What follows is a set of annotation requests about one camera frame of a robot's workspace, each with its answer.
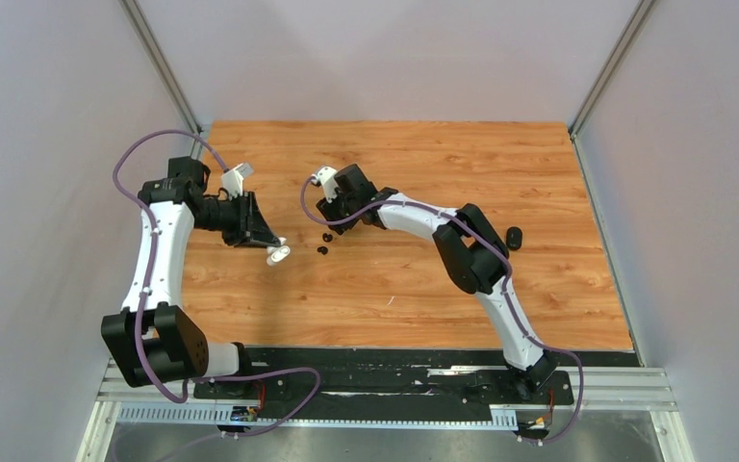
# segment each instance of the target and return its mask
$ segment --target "white plastic part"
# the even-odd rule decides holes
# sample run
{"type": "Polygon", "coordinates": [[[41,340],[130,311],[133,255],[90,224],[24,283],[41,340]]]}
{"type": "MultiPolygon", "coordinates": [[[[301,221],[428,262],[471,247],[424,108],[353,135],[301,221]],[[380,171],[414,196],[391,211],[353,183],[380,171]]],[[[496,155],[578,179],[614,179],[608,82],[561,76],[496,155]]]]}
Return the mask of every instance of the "white plastic part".
{"type": "MultiPolygon", "coordinates": [[[[287,238],[283,238],[283,237],[279,236],[279,245],[284,245],[287,241],[288,241],[287,238]]],[[[271,247],[271,246],[269,246],[268,247],[268,253],[275,252],[277,248],[279,248],[279,247],[271,247]]]]}
{"type": "Polygon", "coordinates": [[[204,377],[231,375],[240,369],[240,353],[234,344],[208,343],[208,370],[204,377]]]}
{"type": "MultiPolygon", "coordinates": [[[[400,200],[408,203],[423,203],[410,199],[406,194],[401,192],[391,195],[389,200],[400,200]]],[[[451,216],[457,214],[457,209],[435,207],[430,204],[426,205],[451,216]]],[[[415,236],[428,241],[432,241],[432,233],[438,229],[438,226],[448,222],[448,218],[438,217],[432,212],[428,212],[417,207],[407,207],[405,205],[383,205],[378,209],[378,216],[381,218],[381,221],[387,229],[406,231],[409,234],[414,234],[415,236]]]]}
{"type": "MultiPolygon", "coordinates": [[[[489,320],[491,320],[495,327],[500,344],[502,345],[502,355],[505,361],[515,368],[524,371],[540,360],[543,356],[543,350],[529,342],[517,327],[517,323],[514,322],[511,310],[509,310],[508,304],[501,293],[503,280],[505,280],[505,277],[500,278],[494,285],[490,295],[478,292],[474,294],[474,297],[483,305],[483,309],[486,310],[489,320]]],[[[507,296],[511,298],[511,302],[514,304],[517,317],[522,322],[525,330],[528,331],[528,334],[532,338],[537,339],[537,335],[534,333],[531,324],[528,322],[528,318],[525,316],[525,312],[522,310],[520,301],[517,300],[517,294],[514,293],[514,282],[511,279],[508,280],[505,289],[507,296]]]]}
{"type": "Polygon", "coordinates": [[[291,254],[291,248],[282,245],[281,247],[278,247],[273,253],[268,255],[268,266],[275,267],[278,265],[279,262],[287,258],[288,255],[291,254]]]}
{"type": "Polygon", "coordinates": [[[285,245],[288,240],[279,237],[278,247],[268,247],[268,266],[274,267],[291,254],[291,248],[285,245]]]}
{"type": "Polygon", "coordinates": [[[157,255],[154,261],[154,271],[151,284],[147,288],[142,285],[145,267],[148,265],[148,253],[151,245],[152,223],[144,211],[140,211],[142,221],[142,235],[140,238],[140,253],[138,254],[137,268],[132,287],[123,299],[121,308],[129,307],[132,313],[138,311],[140,292],[146,290],[149,296],[145,309],[151,310],[160,302],[169,305],[183,305],[182,282],[183,264],[186,259],[186,246],[189,234],[193,229],[193,214],[186,204],[173,202],[158,202],[151,204],[151,211],[157,223],[154,231],[159,228],[157,240],[157,255]]]}
{"type": "Polygon", "coordinates": [[[242,195],[242,181],[244,177],[238,170],[231,168],[230,170],[222,173],[222,187],[231,194],[231,197],[239,197],[242,195]]]}
{"type": "Polygon", "coordinates": [[[332,202],[337,196],[336,187],[339,186],[338,183],[336,183],[337,172],[338,171],[332,167],[321,166],[316,170],[316,173],[313,174],[316,177],[313,184],[321,186],[324,190],[324,198],[327,199],[327,202],[332,202]]]}

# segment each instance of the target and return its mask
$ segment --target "wooden tabletop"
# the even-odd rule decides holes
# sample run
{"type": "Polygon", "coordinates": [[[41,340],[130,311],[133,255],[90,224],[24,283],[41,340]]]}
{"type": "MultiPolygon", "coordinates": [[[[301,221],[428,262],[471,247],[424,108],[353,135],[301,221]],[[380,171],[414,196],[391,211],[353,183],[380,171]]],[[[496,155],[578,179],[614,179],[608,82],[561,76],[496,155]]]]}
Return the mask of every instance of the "wooden tabletop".
{"type": "MultiPolygon", "coordinates": [[[[227,247],[194,231],[183,281],[187,313],[214,342],[252,345],[498,347],[473,296],[449,280],[431,242],[357,225],[331,243],[301,211],[318,167],[358,164],[389,186],[444,207],[478,205],[495,229],[523,231],[513,252],[518,298],[547,344],[629,349],[573,148],[562,123],[219,122],[211,144],[249,162],[245,188],[291,255],[269,267],[263,249],[227,247]],[[325,245],[328,253],[317,248],[325,245]]],[[[209,193],[219,187],[212,168],[209,193]]],[[[315,210],[322,192],[310,188],[315,210]]]]}

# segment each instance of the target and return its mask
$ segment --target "white wall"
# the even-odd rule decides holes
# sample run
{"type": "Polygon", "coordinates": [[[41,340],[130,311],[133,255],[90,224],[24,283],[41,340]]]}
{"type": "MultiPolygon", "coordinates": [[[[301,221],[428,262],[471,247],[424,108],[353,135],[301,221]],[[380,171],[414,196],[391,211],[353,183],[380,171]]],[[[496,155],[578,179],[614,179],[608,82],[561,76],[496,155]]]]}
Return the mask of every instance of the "white wall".
{"type": "Polygon", "coordinates": [[[659,2],[582,143],[638,347],[739,460],[739,2],[659,2]]]}
{"type": "Polygon", "coordinates": [[[197,116],[572,121],[636,0],[140,0],[197,116]]]}
{"type": "MultiPolygon", "coordinates": [[[[139,240],[112,167],[179,123],[116,1],[0,1],[0,461],[74,458],[139,240]]],[[[178,146],[153,142],[125,181],[178,146]]]]}

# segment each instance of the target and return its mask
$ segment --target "cable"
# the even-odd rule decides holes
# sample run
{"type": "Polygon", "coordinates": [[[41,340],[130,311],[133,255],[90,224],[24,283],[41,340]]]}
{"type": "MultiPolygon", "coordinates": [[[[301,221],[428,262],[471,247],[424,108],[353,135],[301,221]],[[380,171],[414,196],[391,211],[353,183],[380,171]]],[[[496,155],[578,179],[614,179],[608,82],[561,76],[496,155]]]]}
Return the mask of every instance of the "cable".
{"type": "Polygon", "coordinates": [[[528,329],[526,329],[525,326],[522,325],[522,321],[520,321],[520,316],[518,316],[517,314],[517,309],[514,307],[514,302],[511,301],[511,297],[508,296],[508,294],[506,293],[506,284],[508,283],[509,279],[511,279],[511,276],[514,274],[514,268],[512,268],[511,262],[509,262],[508,259],[505,258],[505,255],[503,255],[492,244],[484,240],[482,236],[474,232],[471,228],[468,227],[466,223],[464,223],[457,217],[447,214],[446,212],[441,212],[435,209],[434,207],[431,207],[427,204],[423,204],[420,202],[415,202],[415,201],[404,202],[402,200],[390,200],[390,199],[378,200],[376,202],[372,202],[371,204],[365,206],[364,208],[350,215],[347,218],[328,221],[326,219],[316,217],[315,215],[313,215],[312,212],[310,212],[310,209],[307,207],[307,204],[304,201],[304,193],[307,191],[307,187],[310,186],[310,184],[315,179],[316,179],[316,176],[310,176],[304,181],[304,184],[301,185],[301,209],[304,211],[305,215],[307,215],[309,219],[311,219],[312,221],[315,221],[318,224],[323,224],[327,226],[337,226],[340,224],[345,224],[345,223],[348,223],[350,221],[357,219],[362,214],[364,214],[366,211],[373,209],[375,207],[380,207],[382,205],[399,205],[399,206],[404,206],[404,207],[415,207],[415,208],[422,209],[427,212],[433,213],[438,217],[446,218],[450,220],[451,222],[453,222],[454,224],[458,225],[466,234],[475,238],[481,245],[486,247],[487,250],[492,252],[500,262],[502,262],[502,264],[505,266],[505,276],[504,276],[504,280],[502,281],[502,295],[505,298],[505,302],[508,305],[508,309],[511,312],[511,316],[514,318],[514,322],[516,323],[517,327],[520,329],[520,332],[522,332],[522,335],[528,340],[528,342],[535,345],[536,347],[546,349],[548,351],[553,351],[556,353],[564,354],[566,356],[571,357],[573,361],[576,363],[576,369],[579,372],[579,392],[576,398],[576,405],[573,408],[573,415],[571,416],[571,419],[568,421],[565,427],[556,435],[546,438],[545,440],[535,440],[532,438],[524,438],[524,439],[529,442],[535,443],[537,445],[542,445],[545,443],[553,443],[554,441],[557,441],[563,438],[568,433],[568,431],[571,429],[573,424],[577,421],[579,417],[579,411],[582,408],[582,398],[584,397],[584,392],[585,392],[585,371],[582,368],[582,361],[580,361],[579,357],[573,354],[573,352],[571,351],[568,351],[562,348],[556,348],[553,346],[547,346],[543,344],[542,342],[540,342],[539,340],[535,339],[534,337],[531,337],[531,335],[528,333],[528,329]]]}
{"type": "MultiPolygon", "coordinates": [[[[228,166],[224,163],[222,158],[219,156],[219,153],[211,147],[210,144],[208,144],[205,140],[202,138],[196,136],[194,133],[187,132],[185,130],[177,130],[177,129],[166,129],[166,130],[160,130],[154,133],[150,133],[141,139],[135,141],[129,148],[126,150],[126,152],[123,153],[122,156],[120,156],[120,159],[117,161],[117,164],[115,165],[115,169],[112,172],[112,180],[115,183],[115,187],[118,191],[120,191],[121,194],[129,198],[132,202],[137,204],[138,207],[140,207],[141,210],[143,210],[146,214],[146,217],[148,218],[149,222],[152,226],[151,231],[151,245],[149,246],[148,251],[148,261],[146,263],[145,268],[145,274],[143,276],[142,280],[142,286],[143,290],[140,291],[140,303],[138,304],[138,311],[135,314],[135,326],[134,326],[134,336],[135,336],[135,350],[137,352],[137,355],[140,359],[140,364],[142,365],[143,370],[145,371],[146,376],[151,381],[152,385],[154,385],[160,393],[163,394],[166,398],[169,400],[176,402],[176,403],[183,403],[186,402],[188,399],[188,383],[189,381],[186,379],[183,381],[182,386],[182,396],[177,397],[176,395],[172,394],[168,388],[166,388],[166,385],[163,384],[163,382],[160,380],[160,378],[157,376],[157,374],[154,372],[154,370],[151,368],[151,365],[148,362],[148,359],[145,356],[145,351],[143,350],[142,345],[142,314],[143,311],[145,311],[145,302],[148,298],[148,291],[147,288],[151,284],[151,277],[152,273],[154,272],[154,263],[155,258],[157,255],[157,244],[158,244],[158,238],[160,236],[158,230],[156,229],[156,223],[157,219],[154,216],[154,212],[152,212],[151,208],[148,207],[148,205],[145,204],[142,200],[140,200],[137,196],[132,194],[129,190],[123,187],[122,184],[120,184],[120,180],[118,178],[120,169],[123,167],[123,165],[126,163],[126,160],[131,156],[131,154],[137,150],[138,147],[140,147],[143,143],[146,141],[149,141],[153,138],[157,138],[162,135],[183,135],[186,137],[190,137],[198,141],[200,144],[202,144],[206,149],[211,151],[211,154],[214,155],[214,158],[217,160],[217,163],[222,168],[222,171],[228,171],[228,166]]],[[[301,401],[301,403],[298,404],[298,406],[295,407],[293,411],[291,411],[287,416],[283,417],[282,419],[279,419],[275,423],[272,423],[271,425],[268,425],[266,427],[260,428],[259,430],[246,432],[246,433],[225,433],[226,435],[233,435],[235,438],[239,437],[245,437],[245,436],[258,436],[265,434],[274,428],[278,427],[279,425],[285,423],[287,420],[292,418],[299,410],[301,410],[302,407],[304,407],[310,399],[313,398],[313,396],[316,394],[316,392],[319,390],[319,387],[321,385],[321,375],[318,371],[312,368],[294,368],[294,369],[285,369],[282,371],[275,371],[275,372],[265,372],[257,375],[250,375],[250,376],[223,376],[223,377],[212,377],[215,381],[220,382],[239,382],[239,381],[250,381],[250,380],[259,380],[263,378],[269,378],[274,377],[277,375],[284,375],[288,373],[296,373],[296,372],[309,372],[312,373],[316,377],[316,385],[313,387],[313,390],[307,395],[305,399],[301,401]]],[[[211,380],[211,378],[205,378],[205,379],[199,379],[197,382],[207,381],[211,380]]],[[[264,407],[264,385],[263,385],[263,391],[260,394],[260,401],[261,405],[264,407]]],[[[182,446],[181,448],[167,454],[164,457],[161,457],[158,459],[159,461],[167,460],[177,453],[181,452],[182,450],[192,448],[196,445],[199,445],[201,443],[204,443],[206,441],[211,441],[212,439],[218,438],[219,435],[213,434],[208,435],[202,438],[199,438],[197,440],[194,440],[187,445],[182,446]]]]}
{"type": "Polygon", "coordinates": [[[112,172],[112,180],[115,182],[115,187],[117,188],[117,190],[120,191],[121,194],[128,197],[132,202],[137,204],[138,207],[140,207],[140,209],[145,212],[146,216],[148,217],[148,221],[151,223],[151,245],[149,246],[148,250],[148,263],[146,264],[145,274],[143,275],[142,279],[143,289],[140,291],[140,303],[138,303],[138,311],[135,314],[135,350],[137,351],[138,357],[140,359],[142,369],[145,371],[145,375],[151,381],[151,384],[154,385],[158,390],[160,390],[160,393],[162,393],[163,396],[165,396],[169,400],[176,403],[182,403],[186,402],[186,399],[188,399],[189,397],[189,381],[187,379],[183,381],[183,395],[181,397],[177,397],[176,395],[172,394],[168,390],[168,388],[166,388],[166,385],[163,384],[160,378],[157,377],[157,375],[154,373],[154,370],[151,369],[151,365],[148,363],[148,359],[145,357],[145,351],[143,350],[142,346],[142,313],[143,311],[145,311],[145,301],[148,299],[148,292],[150,291],[148,288],[151,285],[151,276],[154,272],[154,260],[157,256],[157,239],[160,236],[158,232],[159,230],[156,228],[157,219],[154,217],[154,213],[145,204],[145,202],[140,200],[136,195],[129,192],[129,190],[125,189],[123,185],[120,184],[120,180],[118,178],[118,174],[120,173],[120,169],[123,167],[123,164],[126,163],[126,160],[129,158],[129,156],[131,156],[132,153],[135,152],[135,150],[137,150],[137,148],[140,147],[141,144],[151,140],[152,138],[157,138],[162,135],[183,135],[189,138],[193,138],[200,144],[202,144],[206,149],[211,151],[211,154],[213,154],[214,158],[217,159],[217,162],[222,168],[222,171],[228,171],[228,166],[225,164],[224,161],[222,161],[222,158],[219,157],[219,153],[217,152],[217,150],[211,147],[211,145],[208,144],[207,141],[203,140],[199,136],[185,130],[167,129],[160,130],[154,133],[149,133],[148,135],[135,141],[135,143],[129,146],[129,148],[126,149],[126,152],[124,152],[123,155],[120,156],[120,160],[117,161],[117,164],[115,165],[115,170],[112,172]]]}
{"type": "Polygon", "coordinates": [[[313,389],[310,391],[310,393],[307,394],[307,397],[305,397],[301,402],[298,403],[298,405],[295,407],[295,409],[288,413],[287,416],[279,419],[278,421],[271,423],[268,426],[264,426],[262,428],[259,428],[258,430],[253,431],[246,431],[244,433],[232,433],[223,431],[220,433],[212,433],[210,435],[206,435],[200,438],[197,438],[196,440],[193,440],[191,442],[186,443],[185,445],[173,450],[172,452],[169,452],[168,454],[164,455],[163,457],[160,457],[155,462],[165,462],[166,460],[170,459],[171,457],[174,457],[175,455],[179,454],[180,452],[183,452],[187,449],[193,448],[194,446],[200,445],[202,443],[205,443],[207,441],[212,441],[218,438],[224,438],[224,437],[233,437],[234,439],[244,438],[248,436],[259,436],[264,435],[265,433],[268,433],[271,430],[276,429],[279,425],[287,422],[290,420],[298,411],[301,410],[302,407],[307,405],[308,402],[310,402],[310,399],[313,398],[313,396],[316,395],[316,392],[319,390],[319,387],[321,386],[321,375],[319,374],[319,371],[316,371],[313,368],[292,368],[292,369],[283,369],[281,371],[273,371],[273,372],[265,372],[265,373],[257,373],[255,375],[246,375],[246,376],[235,376],[235,375],[226,375],[223,377],[205,377],[205,378],[198,378],[194,380],[196,383],[204,383],[204,382],[210,382],[214,380],[215,382],[247,382],[251,380],[262,380],[265,378],[271,378],[276,377],[279,375],[287,375],[289,373],[299,373],[299,372],[308,372],[311,373],[316,377],[316,385],[313,387],[313,389]]]}

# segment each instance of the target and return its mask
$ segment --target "red wire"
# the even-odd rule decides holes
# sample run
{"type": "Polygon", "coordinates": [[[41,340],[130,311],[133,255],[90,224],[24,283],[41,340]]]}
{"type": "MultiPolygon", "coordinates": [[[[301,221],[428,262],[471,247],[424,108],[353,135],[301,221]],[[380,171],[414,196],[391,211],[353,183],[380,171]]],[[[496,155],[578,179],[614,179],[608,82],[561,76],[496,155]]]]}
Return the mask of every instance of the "red wire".
{"type": "Polygon", "coordinates": [[[550,397],[550,401],[548,403],[548,412],[541,418],[545,420],[548,418],[549,420],[553,420],[553,389],[548,389],[548,396],[550,397]]]}
{"type": "Polygon", "coordinates": [[[259,387],[259,409],[257,411],[265,409],[265,394],[268,392],[268,387],[265,386],[265,382],[262,380],[259,381],[259,387]]]}

